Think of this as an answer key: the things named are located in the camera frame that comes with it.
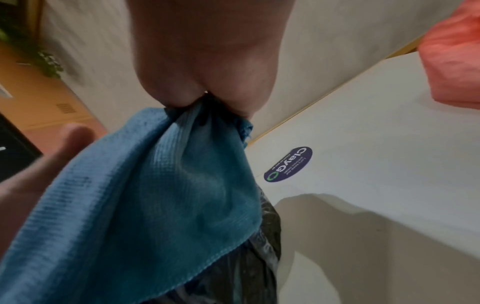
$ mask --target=towel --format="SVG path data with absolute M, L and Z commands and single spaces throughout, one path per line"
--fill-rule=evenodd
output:
M 251 124 L 205 95 L 149 108 L 54 180 L 0 264 L 0 302 L 135 304 L 182 285 L 259 229 Z

